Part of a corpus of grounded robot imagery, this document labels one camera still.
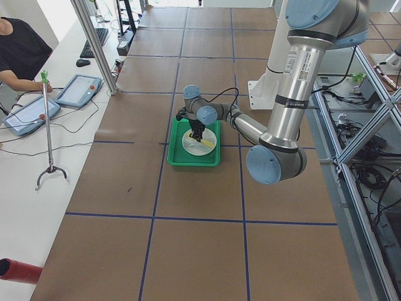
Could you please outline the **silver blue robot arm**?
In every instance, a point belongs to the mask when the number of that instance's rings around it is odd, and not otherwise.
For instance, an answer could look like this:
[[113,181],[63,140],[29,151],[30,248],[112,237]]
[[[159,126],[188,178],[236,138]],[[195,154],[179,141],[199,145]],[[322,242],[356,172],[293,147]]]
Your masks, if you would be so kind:
[[234,105],[212,103],[196,85],[183,90],[184,107],[177,120],[187,119],[190,137],[200,142],[207,125],[224,120],[253,143],[246,166],[261,184],[275,184],[300,175],[307,163],[297,135],[308,107],[318,69],[326,51],[356,46],[368,35],[369,1],[288,1],[281,19],[289,26],[289,50],[268,126]]

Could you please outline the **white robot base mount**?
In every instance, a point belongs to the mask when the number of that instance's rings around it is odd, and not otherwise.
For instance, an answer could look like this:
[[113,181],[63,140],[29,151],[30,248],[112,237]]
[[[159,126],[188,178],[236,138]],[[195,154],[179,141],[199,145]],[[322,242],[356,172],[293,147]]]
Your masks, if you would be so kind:
[[266,71],[258,81],[248,81],[248,94],[252,110],[271,110],[274,106],[290,47],[287,40],[289,25],[285,17],[287,3],[288,1],[284,0],[281,4]]

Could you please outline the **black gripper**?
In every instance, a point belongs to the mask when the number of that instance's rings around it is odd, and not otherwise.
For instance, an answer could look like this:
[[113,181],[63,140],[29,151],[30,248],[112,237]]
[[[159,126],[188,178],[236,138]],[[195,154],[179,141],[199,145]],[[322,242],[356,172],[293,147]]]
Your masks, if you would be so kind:
[[199,120],[189,120],[189,125],[191,127],[191,131],[192,131],[192,138],[196,140],[196,135],[197,136],[197,141],[201,142],[202,137],[200,135],[203,134],[204,130],[205,130],[205,125],[200,122]]

